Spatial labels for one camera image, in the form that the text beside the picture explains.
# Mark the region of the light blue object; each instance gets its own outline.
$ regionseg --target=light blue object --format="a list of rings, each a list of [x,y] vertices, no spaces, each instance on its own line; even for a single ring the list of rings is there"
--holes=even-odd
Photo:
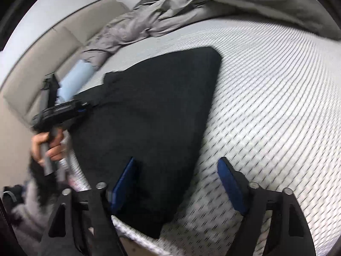
[[[95,73],[91,63],[79,60],[70,72],[59,82],[58,97],[61,102],[67,102]]]

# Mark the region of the beige headboard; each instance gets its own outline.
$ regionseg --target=beige headboard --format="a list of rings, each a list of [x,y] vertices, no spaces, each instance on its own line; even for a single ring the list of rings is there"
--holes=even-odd
[[[96,1],[57,23],[25,52],[1,90],[8,107],[22,123],[28,125],[38,112],[43,77],[55,72],[62,79],[79,59],[83,45],[126,11],[116,0]]]

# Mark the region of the person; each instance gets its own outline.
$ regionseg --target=person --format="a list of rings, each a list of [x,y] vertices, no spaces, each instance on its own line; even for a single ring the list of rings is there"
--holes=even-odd
[[[48,136],[49,133],[39,133],[32,137],[29,165],[31,176],[25,187],[24,203],[16,205],[9,213],[16,238],[28,256],[39,254],[43,232],[63,185],[65,187],[64,183],[60,188],[51,187],[51,180],[56,180],[55,176],[53,174],[44,176],[44,157],[40,152],[40,146],[48,141]],[[50,142],[50,150],[47,151],[47,156],[52,161],[64,158],[63,139],[63,130],[59,128],[56,137]]]
[[[44,166],[44,157],[40,153],[40,145],[48,141],[48,132],[39,133],[34,135],[31,139],[31,156],[33,160]],[[59,161],[64,158],[64,145],[62,140],[64,139],[63,129],[58,128],[56,137],[50,142],[50,150],[46,152],[46,155],[50,157],[52,161]]]

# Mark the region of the black handle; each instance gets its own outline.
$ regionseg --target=black handle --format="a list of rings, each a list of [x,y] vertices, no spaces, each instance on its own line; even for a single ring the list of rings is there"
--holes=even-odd
[[[44,142],[40,146],[40,155],[44,158],[44,175],[47,176],[56,171],[57,165],[54,161],[50,159],[49,156],[46,155],[46,152],[50,150],[49,143],[56,137],[58,134],[58,128],[53,127],[49,133],[48,142]]]

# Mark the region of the blue gripper pad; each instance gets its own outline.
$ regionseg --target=blue gripper pad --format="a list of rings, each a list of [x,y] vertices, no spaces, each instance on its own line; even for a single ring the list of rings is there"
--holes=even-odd
[[[247,179],[241,172],[238,172],[240,173],[239,180],[241,179],[241,182],[239,182],[239,180],[234,176],[237,171],[233,169],[232,165],[225,157],[219,159],[217,169],[221,183],[227,192],[233,208],[241,213],[241,215],[246,215],[248,211],[248,205],[245,201],[245,191],[247,191],[246,189],[248,184]]]
[[[131,192],[134,185],[136,169],[137,164],[135,159],[131,158],[111,193],[110,205],[112,214],[117,213],[122,208],[128,194]]]

